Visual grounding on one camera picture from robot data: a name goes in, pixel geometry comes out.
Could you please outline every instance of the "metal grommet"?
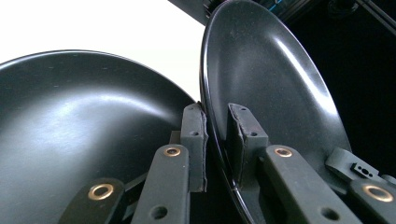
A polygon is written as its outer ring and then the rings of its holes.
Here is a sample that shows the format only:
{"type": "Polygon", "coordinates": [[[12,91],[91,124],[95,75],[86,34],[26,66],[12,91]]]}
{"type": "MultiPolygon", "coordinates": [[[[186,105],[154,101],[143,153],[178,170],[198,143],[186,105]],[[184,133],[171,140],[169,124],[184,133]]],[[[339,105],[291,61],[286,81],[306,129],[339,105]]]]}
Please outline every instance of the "metal grommet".
{"type": "Polygon", "coordinates": [[[163,154],[164,154],[165,156],[168,156],[168,157],[175,157],[175,156],[178,156],[178,155],[180,154],[180,152],[181,152],[180,148],[177,148],[177,147],[169,147],[169,148],[166,148],[166,149],[165,149],[165,151],[163,152],[163,154]]]}
{"type": "Polygon", "coordinates": [[[280,157],[290,157],[293,154],[290,150],[281,147],[276,148],[275,153],[280,157]]]}
{"type": "Polygon", "coordinates": [[[88,192],[88,198],[94,201],[100,201],[110,196],[113,192],[114,187],[110,184],[95,185],[90,189],[90,192],[88,192]],[[106,189],[106,191],[97,195],[96,191],[99,189],[106,189]]]}
{"type": "Polygon", "coordinates": [[[390,203],[393,201],[393,196],[385,189],[374,185],[363,186],[363,191],[370,197],[379,200],[384,203],[390,203]]]}

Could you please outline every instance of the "white background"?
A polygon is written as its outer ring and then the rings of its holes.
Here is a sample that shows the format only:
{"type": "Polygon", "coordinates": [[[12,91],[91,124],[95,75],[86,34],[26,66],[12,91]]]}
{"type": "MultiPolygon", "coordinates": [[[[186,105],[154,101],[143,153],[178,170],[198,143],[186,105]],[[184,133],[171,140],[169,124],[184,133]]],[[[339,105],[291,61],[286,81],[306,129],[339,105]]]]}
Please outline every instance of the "white background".
{"type": "Polygon", "coordinates": [[[132,59],[199,100],[205,27],[167,0],[0,1],[0,63],[57,49],[132,59]]]}

